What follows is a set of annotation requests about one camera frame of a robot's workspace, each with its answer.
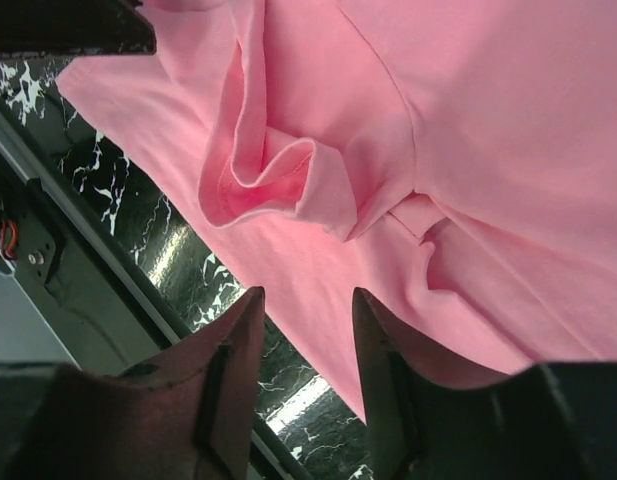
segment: crumpled fabric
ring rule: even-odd
[[[501,372],[617,360],[617,2],[140,11],[157,54],[61,93],[362,418],[356,286]]]

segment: pink cloth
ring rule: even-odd
[[[61,92],[357,413],[355,286],[502,372],[617,359],[617,1],[146,3],[158,54]]]

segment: pink fabric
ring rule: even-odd
[[[355,286],[502,372],[617,359],[617,1],[151,0],[62,93],[360,415]]]

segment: black marble surface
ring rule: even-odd
[[[0,63],[0,96],[191,331],[243,288],[154,183],[64,100],[69,59]],[[315,479],[370,479],[365,427],[267,321],[257,412]]]

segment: bolt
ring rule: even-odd
[[[30,255],[28,255],[28,261],[31,265],[43,265],[45,258],[39,250],[35,250]]]

